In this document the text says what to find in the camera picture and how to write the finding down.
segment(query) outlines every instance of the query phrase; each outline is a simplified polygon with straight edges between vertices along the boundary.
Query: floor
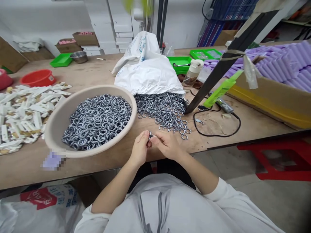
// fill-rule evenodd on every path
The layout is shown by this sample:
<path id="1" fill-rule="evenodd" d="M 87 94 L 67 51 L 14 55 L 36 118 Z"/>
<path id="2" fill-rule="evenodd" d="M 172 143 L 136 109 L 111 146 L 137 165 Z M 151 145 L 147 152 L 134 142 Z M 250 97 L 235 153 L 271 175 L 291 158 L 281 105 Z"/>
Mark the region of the floor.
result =
<path id="1" fill-rule="evenodd" d="M 261 181 L 255 172 L 257 159 L 236 147 L 193 154 L 209 170 L 244 192 L 278 227 L 286 233 L 302 232 L 311 216 L 311 182 Z M 94 175 L 104 188 L 118 170 Z"/>

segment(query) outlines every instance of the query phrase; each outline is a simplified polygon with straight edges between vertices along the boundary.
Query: black metal pole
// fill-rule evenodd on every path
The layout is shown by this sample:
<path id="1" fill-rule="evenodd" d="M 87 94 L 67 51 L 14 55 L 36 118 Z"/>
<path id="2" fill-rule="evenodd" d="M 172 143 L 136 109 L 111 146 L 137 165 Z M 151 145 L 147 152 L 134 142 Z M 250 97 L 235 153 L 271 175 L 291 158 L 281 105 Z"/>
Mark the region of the black metal pole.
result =
<path id="1" fill-rule="evenodd" d="M 165 21 L 166 21 L 166 13 L 167 13 L 167 5 L 168 5 L 168 0 L 164 0 L 161 36 L 160 36 L 160 41 L 159 41 L 159 47 L 160 48 L 162 48 L 162 43 L 163 43 L 164 27 L 165 27 Z"/>
<path id="2" fill-rule="evenodd" d="M 163 2 L 164 0 L 159 0 L 158 23 L 156 26 L 156 38 L 158 40 L 160 48 L 162 48 L 162 44 L 160 45 L 160 37 L 161 37 L 161 28 L 162 28 Z"/>
<path id="3" fill-rule="evenodd" d="M 271 21 L 276 15 L 278 10 L 261 13 L 250 26 L 237 38 L 235 38 L 229 45 L 229 50 L 245 51 L 247 47 L 256 39 L 258 34 L 264 29 L 264 27 Z M 223 58 L 232 58 L 237 55 L 231 53 L 224 53 Z M 226 74 L 230 67 L 235 63 L 237 59 L 229 61 L 219 61 L 208 79 L 205 81 L 199 92 L 191 101 L 186 109 L 185 114 L 193 112 L 193 110 L 199 105 L 202 99 L 210 92 L 210 90 L 216 85 L 216 83 Z"/>

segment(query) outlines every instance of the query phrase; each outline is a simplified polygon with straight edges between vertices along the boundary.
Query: white bottle cap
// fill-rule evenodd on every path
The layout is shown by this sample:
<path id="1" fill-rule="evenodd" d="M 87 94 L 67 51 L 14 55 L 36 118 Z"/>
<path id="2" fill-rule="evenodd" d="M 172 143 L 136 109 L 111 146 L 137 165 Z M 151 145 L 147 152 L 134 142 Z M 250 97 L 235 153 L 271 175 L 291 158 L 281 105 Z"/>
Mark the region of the white bottle cap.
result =
<path id="1" fill-rule="evenodd" d="M 192 73 L 200 73 L 201 69 L 204 66 L 204 62 L 200 59 L 192 59 L 190 62 L 189 71 Z"/>

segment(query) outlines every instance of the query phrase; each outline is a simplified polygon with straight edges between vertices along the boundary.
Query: beige plastic basin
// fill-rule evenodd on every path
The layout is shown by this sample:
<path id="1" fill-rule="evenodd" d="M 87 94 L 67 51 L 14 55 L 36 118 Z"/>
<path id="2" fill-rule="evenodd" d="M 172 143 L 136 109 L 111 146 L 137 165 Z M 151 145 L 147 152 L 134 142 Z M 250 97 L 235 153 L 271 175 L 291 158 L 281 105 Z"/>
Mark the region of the beige plastic basin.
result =
<path id="1" fill-rule="evenodd" d="M 93 98 L 98 95 L 110 94 L 115 96 L 122 96 L 131 106 L 132 115 L 128 124 L 114 139 L 105 143 L 104 145 L 84 151 L 77 151 L 62 142 L 62 136 L 70 125 L 69 116 L 76 110 L 78 105 L 87 98 Z M 65 155 L 67 158 L 83 158 L 96 155 L 103 152 L 117 142 L 119 142 L 131 129 L 136 118 L 137 105 L 133 95 L 124 88 L 115 85 L 99 85 L 72 94 L 67 100 L 58 106 L 49 117 L 45 129 L 45 142 L 50 149 L 66 149 Z"/>

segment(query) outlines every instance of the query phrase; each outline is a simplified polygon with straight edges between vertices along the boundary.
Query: red plastic bowl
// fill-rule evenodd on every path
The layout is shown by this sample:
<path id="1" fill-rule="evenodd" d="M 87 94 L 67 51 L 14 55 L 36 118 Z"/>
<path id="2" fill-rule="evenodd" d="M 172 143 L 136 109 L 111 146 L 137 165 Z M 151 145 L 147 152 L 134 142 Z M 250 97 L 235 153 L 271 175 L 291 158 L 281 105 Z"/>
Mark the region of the red plastic bowl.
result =
<path id="1" fill-rule="evenodd" d="M 0 90 L 9 87 L 13 83 L 13 79 L 6 74 L 6 70 L 0 69 Z"/>
<path id="2" fill-rule="evenodd" d="M 28 85 L 30 87 L 35 86 L 49 86 L 56 81 L 56 78 L 52 75 L 51 70 L 38 70 L 31 72 L 20 80 L 21 84 Z"/>

